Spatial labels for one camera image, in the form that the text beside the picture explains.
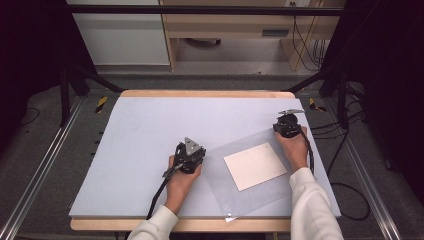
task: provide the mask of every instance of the wooden table edge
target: wooden table edge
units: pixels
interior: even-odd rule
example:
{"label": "wooden table edge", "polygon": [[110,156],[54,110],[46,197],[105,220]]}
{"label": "wooden table edge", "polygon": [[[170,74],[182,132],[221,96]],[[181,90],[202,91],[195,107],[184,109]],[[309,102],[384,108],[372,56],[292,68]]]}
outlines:
{"label": "wooden table edge", "polygon": [[[72,218],[75,231],[132,231],[144,219]],[[290,232],[289,218],[180,219],[173,232]]]}
{"label": "wooden table edge", "polygon": [[222,91],[222,90],[126,90],[121,97],[228,97],[228,98],[294,98],[291,92]]}

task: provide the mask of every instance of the white tabletop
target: white tabletop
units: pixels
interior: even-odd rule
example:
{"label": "white tabletop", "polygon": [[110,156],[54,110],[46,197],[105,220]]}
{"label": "white tabletop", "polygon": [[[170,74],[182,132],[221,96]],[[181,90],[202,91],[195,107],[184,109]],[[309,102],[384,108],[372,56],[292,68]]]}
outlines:
{"label": "white tabletop", "polygon": [[[207,163],[208,151],[272,128],[278,112],[287,109],[302,109],[302,105],[298,99],[286,98],[120,97],[69,215],[144,217],[163,181],[168,157],[184,137],[207,150]],[[309,128],[304,114],[296,116],[301,125]],[[314,151],[317,181],[327,191],[333,213],[340,216],[315,142],[310,134],[308,138]],[[165,199],[166,191],[157,206]],[[247,216],[290,215],[288,195]],[[179,217],[224,217],[204,175],[193,185]]]}

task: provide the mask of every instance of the left hand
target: left hand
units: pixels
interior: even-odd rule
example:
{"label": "left hand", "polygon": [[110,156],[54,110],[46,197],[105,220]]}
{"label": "left hand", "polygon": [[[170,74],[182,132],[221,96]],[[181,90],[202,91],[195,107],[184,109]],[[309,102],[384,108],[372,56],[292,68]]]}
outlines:
{"label": "left hand", "polygon": [[[171,168],[174,163],[174,156],[169,157],[168,168]],[[200,164],[193,174],[185,174],[181,171],[176,171],[168,184],[166,185],[167,198],[165,207],[171,210],[175,215],[180,211],[184,200],[190,192],[193,182],[200,176],[202,164]]]}

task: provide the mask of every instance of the metal rail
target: metal rail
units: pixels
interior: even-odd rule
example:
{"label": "metal rail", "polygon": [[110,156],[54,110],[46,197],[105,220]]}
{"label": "metal rail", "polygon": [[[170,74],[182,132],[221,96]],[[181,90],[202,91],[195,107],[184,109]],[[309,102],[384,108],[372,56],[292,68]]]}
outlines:
{"label": "metal rail", "polygon": [[21,199],[19,200],[12,214],[7,219],[6,223],[1,228],[0,240],[13,239],[18,232],[19,227],[25,219],[29,209],[31,208],[31,205],[34,202],[38,191],[40,190],[45,178],[47,177],[50,167],[56,159],[56,156],[59,153],[59,150],[62,147],[62,144],[65,141],[77,117],[83,101],[84,97],[78,96],[76,98],[76,101],[71,109],[71,116],[69,117],[69,120],[66,122],[64,127],[59,128],[53,142],[44,155],[43,160],[38,166],[25,192],[22,194]]}

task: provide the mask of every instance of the person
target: person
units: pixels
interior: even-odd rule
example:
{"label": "person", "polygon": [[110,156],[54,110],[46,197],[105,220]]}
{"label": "person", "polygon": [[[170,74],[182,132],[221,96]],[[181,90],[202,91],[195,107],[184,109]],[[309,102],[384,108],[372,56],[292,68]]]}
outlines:
{"label": "person", "polygon": [[[343,239],[341,229],[334,217],[330,200],[325,190],[315,181],[308,168],[308,147],[301,134],[284,138],[275,137],[289,160],[293,174],[290,186],[293,189],[293,213],[291,217],[291,239]],[[172,166],[173,156],[169,158]],[[177,171],[167,184],[167,199],[159,206],[151,219],[143,221],[129,235],[129,240],[169,239],[174,225],[178,222],[178,211],[190,192],[191,185],[200,176],[202,165],[194,174]]]}

